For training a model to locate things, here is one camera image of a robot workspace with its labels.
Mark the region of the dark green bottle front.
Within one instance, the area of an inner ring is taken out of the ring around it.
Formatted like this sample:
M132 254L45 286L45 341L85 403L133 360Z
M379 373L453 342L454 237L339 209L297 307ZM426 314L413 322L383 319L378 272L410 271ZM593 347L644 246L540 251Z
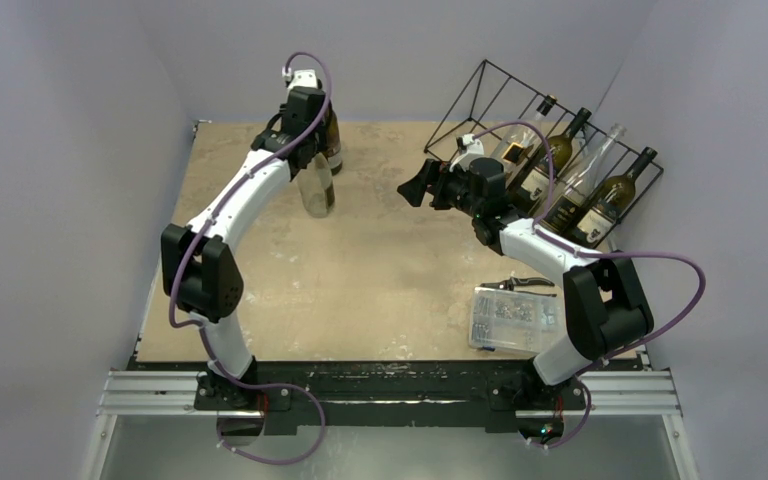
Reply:
M646 147L624 173L603 180L586 199L583 212L575 216L563 237L585 248L596 247L634 200L638 178L657 155L655 149Z

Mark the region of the dark green bottle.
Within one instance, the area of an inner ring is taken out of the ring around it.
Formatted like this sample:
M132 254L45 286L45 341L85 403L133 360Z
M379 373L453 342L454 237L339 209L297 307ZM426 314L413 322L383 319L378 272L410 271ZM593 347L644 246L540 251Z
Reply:
M567 127L559 134L547 138L549 149L542 144L519 168L509 181L507 192L510 202L523 214L529 214L533 208L548 196L548 190L554 179L569 162L575 135L586 125L592 112L580 108Z
M646 147L624 173L603 180L586 199L583 212L575 216L563 237L585 248L596 247L634 200L638 178L657 155L655 149Z

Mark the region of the clear glass bottle short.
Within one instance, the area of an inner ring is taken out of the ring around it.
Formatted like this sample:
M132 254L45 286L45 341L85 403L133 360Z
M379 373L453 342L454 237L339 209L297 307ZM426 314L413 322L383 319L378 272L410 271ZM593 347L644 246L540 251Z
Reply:
M564 232L595 188L601 164L626 131L623 125L614 124L600 144L570 165L557 183L557 191L553 193L548 213L539 222L540 226L558 235Z

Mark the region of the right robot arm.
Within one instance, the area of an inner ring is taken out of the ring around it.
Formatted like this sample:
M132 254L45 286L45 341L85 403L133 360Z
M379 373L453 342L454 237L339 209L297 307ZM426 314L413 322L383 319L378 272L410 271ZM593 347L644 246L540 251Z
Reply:
M497 160L476 158L462 168L428 159L397 192L413 207L429 197L435 210L468 215L481 244L562 288L566 332L526 368L521 392L529 404L548 405L559 396L560 383L652 332L653 315L633 262L581 249L521 216Z

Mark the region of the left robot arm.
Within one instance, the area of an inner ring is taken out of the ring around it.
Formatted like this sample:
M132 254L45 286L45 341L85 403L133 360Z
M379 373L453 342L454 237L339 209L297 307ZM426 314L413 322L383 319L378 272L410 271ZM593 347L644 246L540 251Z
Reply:
M332 172L323 153L329 107L320 88L290 88L219 196L188 224L171 223L161 234L169 324L197 328L209 370L223 378L219 395L235 409L252 405L263 386L237 320L244 281L234 253L262 210L291 182L298 183L310 215L325 217L333 210Z

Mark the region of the tall clear glass bottle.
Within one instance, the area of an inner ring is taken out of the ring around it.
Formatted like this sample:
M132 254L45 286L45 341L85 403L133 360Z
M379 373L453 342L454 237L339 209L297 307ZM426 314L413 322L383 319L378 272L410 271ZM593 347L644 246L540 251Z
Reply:
M296 183L305 211L313 218L329 216L335 206L333 175L323 153L317 153L299 171Z

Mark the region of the clear square bottle gold cap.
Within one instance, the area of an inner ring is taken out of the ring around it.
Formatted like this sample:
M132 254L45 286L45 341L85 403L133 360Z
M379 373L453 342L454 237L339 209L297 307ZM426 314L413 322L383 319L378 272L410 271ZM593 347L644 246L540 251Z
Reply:
M547 95L535 112L526 121L535 127L540 127L543 120L557 103L557 98ZM534 130L523 125L511 125L495 149L491 157L498 160L504 167L506 182L509 182L521 165L529 158L535 145L540 145L539 136Z

